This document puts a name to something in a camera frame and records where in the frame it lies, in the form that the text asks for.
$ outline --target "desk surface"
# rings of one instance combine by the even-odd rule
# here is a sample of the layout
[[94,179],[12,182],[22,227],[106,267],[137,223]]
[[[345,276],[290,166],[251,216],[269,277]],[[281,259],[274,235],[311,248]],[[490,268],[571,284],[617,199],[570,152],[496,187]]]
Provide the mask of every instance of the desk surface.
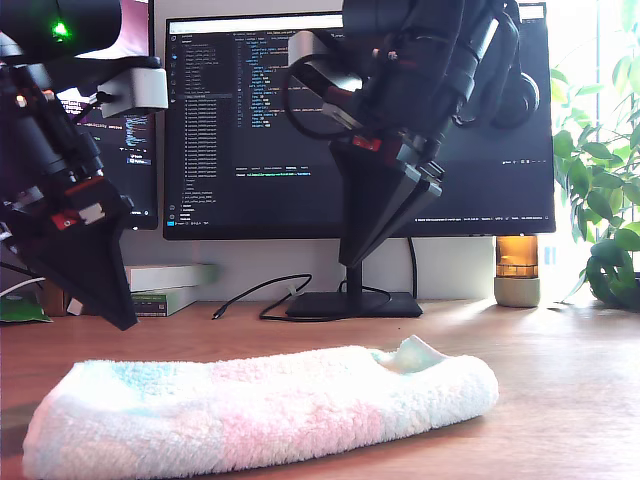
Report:
[[258,321],[251,304],[212,321],[214,306],[200,304],[124,333],[83,317],[2,328],[2,478],[23,478],[31,415],[74,362],[210,362],[343,345],[392,350],[412,334],[444,353],[485,360],[500,382],[495,409],[405,440],[226,477],[640,478],[640,315],[488,302],[423,308],[420,319],[293,324]]

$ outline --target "green led light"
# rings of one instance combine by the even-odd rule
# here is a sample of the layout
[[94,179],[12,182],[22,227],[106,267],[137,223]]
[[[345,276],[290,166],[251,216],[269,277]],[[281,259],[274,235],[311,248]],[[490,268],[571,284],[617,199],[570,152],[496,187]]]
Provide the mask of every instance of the green led light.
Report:
[[67,30],[67,26],[64,23],[58,22],[54,25],[53,27],[54,37],[57,37],[59,40],[61,40],[63,38],[69,37],[69,35],[70,35],[69,30]]

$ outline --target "second monitor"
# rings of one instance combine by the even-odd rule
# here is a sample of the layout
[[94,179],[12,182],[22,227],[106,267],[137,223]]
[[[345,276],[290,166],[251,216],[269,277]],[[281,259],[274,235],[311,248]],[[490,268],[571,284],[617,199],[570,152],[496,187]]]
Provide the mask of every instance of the second monitor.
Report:
[[[540,109],[517,130],[452,128],[438,157],[443,195],[398,236],[555,229],[544,8],[523,10],[523,17],[522,67],[540,87]],[[165,238],[340,236],[341,176],[326,142],[289,124],[280,85],[291,35],[327,29],[340,36],[341,25],[334,13],[167,21]],[[492,76],[496,50],[492,45],[481,66],[479,87]],[[293,86],[291,97],[314,130],[338,128],[302,86]]]

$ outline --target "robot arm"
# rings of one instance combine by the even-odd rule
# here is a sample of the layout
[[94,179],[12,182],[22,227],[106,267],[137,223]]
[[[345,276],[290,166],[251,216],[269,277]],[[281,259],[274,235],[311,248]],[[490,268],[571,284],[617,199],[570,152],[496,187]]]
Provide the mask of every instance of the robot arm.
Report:
[[56,92],[95,89],[104,116],[167,108],[153,57],[76,58],[109,47],[119,0],[4,0],[0,17],[0,241],[121,329],[135,323],[119,239],[131,203]]
[[[518,64],[516,0],[344,0],[342,16],[342,40],[323,31],[290,39],[283,103],[300,133],[330,141],[345,183],[340,262],[354,267],[440,196],[435,160],[452,124],[515,128],[537,108],[538,92]],[[464,119],[497,37],[494,80]],[[310,131],[293,115],[292,77],[324,100],[342,131]]]

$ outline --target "towel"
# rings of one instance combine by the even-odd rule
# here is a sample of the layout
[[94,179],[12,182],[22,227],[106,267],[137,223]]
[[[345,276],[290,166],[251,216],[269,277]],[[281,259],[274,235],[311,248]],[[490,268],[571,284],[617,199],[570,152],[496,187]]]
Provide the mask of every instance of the towel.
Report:
[[188,477],[298,462],[462,422],[491,409],[482,360],[418,337],[215,363],[77,363],[36,409],[30,479]]

